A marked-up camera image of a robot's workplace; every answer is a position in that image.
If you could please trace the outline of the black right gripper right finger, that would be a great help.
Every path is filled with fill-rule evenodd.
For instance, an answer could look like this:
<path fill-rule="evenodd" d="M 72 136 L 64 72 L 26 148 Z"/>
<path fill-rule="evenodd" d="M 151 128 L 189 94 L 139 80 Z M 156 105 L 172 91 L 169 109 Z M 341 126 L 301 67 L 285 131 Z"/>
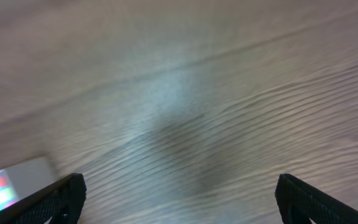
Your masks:
<path fill-rule="evenodd" d="M 291 174 L 281 174 L 275 198 L 284 224 L 358 224 L 358 211 Z"/>

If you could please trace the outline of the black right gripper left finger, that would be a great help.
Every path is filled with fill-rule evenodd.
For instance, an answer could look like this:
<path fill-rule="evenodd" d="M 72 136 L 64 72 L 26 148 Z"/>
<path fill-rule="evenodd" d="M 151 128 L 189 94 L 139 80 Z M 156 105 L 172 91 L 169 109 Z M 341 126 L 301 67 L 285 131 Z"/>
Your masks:
<path fill-rule="evenodd" d="M 0 224 L 77 224 L 86 200 L 82 174 L 72 173 L 0 211 Z"/>

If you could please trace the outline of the white box pink interior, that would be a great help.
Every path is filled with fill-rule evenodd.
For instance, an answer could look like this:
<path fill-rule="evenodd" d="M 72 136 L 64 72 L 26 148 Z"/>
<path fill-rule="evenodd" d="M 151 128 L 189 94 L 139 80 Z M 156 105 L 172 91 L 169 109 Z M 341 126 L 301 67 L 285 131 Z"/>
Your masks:
<path fill-rule="evenodd" d="M 36 157 L 0 169 L 0 177 L 13 188 L 18 199 L 26 198 L 59 179 L 46 157 Z"/>

